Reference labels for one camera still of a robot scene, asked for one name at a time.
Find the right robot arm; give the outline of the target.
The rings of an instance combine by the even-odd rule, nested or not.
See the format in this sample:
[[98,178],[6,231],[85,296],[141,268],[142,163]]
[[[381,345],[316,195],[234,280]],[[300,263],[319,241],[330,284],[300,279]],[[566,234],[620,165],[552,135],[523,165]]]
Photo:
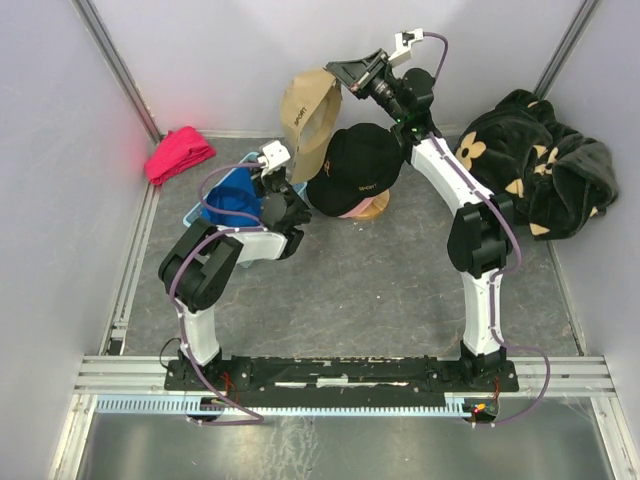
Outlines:
[[411,68],[398,78],[384,50],[329,62],[326,69],[356,98],[373,99],[393,119],[392,132],[408,163],[451,211],[447,253],[463,282],[465,330],[459,360],[437,362],[433,374],[481,391],[507,368],[500,287],[509,254],[520,251],[511,228],[513,203],[508,195],[495,194],[476,180],[440,137],[431,114],[435,79],[430,73]]

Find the black NY cap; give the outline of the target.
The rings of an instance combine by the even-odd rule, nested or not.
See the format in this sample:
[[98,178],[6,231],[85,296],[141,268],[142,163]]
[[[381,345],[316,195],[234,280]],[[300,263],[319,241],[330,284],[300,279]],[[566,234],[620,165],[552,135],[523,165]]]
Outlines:
[[403,151],[390,131],[358,123],[332,136],[324,162],[308,181],[306,196],[322,214],[340,218],[363,199],[389,190],[397,180]]

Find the tan sport cap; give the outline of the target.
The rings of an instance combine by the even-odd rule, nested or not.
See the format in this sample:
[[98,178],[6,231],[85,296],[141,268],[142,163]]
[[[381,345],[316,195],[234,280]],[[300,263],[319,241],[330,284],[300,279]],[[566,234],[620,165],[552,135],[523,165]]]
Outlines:
[[341,87],[324,68],[295,76],[280,103],[280,122],[291,147],[291,182],[311,180],[321,169],[342,104]]

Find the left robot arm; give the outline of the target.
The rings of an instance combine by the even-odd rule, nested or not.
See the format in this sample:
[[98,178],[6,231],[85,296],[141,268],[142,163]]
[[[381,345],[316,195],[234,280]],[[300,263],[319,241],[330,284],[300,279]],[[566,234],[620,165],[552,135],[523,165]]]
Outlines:
[[239,264],[284,260],[296,253],[311,220],[307,204],[280,168],[264,175],[256,162],[232,169],[200,203],[193,220],[158,270],[192,360],[187,379],[209,390],[221,378],[214,305]]

